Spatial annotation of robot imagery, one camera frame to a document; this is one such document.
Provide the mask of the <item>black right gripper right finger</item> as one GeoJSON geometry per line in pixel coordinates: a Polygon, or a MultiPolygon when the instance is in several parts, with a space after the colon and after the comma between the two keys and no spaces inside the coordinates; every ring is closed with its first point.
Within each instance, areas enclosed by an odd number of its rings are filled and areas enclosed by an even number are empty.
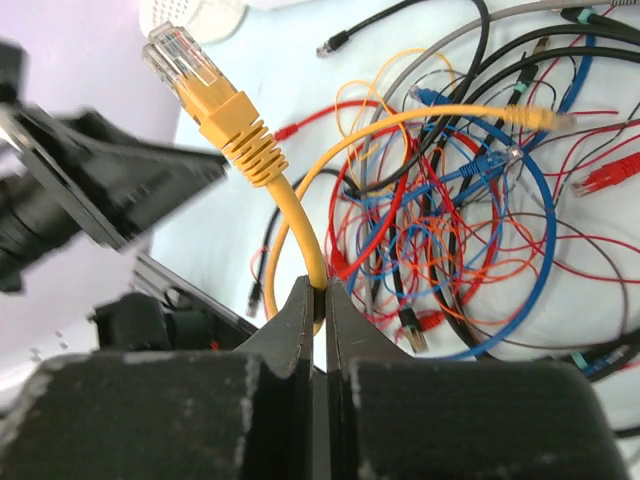
{"type": "Polygon", "coordinates": [[[414,358],[325,294],[336,479],[624,479],[591,384],[561,362],[414,358]]]}

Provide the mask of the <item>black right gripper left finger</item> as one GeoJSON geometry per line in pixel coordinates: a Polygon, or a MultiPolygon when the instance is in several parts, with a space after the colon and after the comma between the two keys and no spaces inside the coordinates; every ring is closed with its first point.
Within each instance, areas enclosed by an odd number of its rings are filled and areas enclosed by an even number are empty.
{"type": "Polygon", "coordinates": [[[1,429],[5,479],[307,479],[314,292],[229,352],[59,356],[1,429]]]}

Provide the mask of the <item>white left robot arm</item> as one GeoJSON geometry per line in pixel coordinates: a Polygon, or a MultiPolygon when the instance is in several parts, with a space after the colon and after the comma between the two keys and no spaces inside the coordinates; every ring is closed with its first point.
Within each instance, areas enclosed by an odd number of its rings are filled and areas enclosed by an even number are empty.
{"type": "Polygon", "coordinates": [[[53,117],[20,102],[26,62],[1,43],[1,128],[24,166],[1,178],[1,290],[23,290],[22,274],[84,233],[115,251],[128,247],[204,189],[225,178],[212,152],[140,140],[89,109],[53,117]]]}

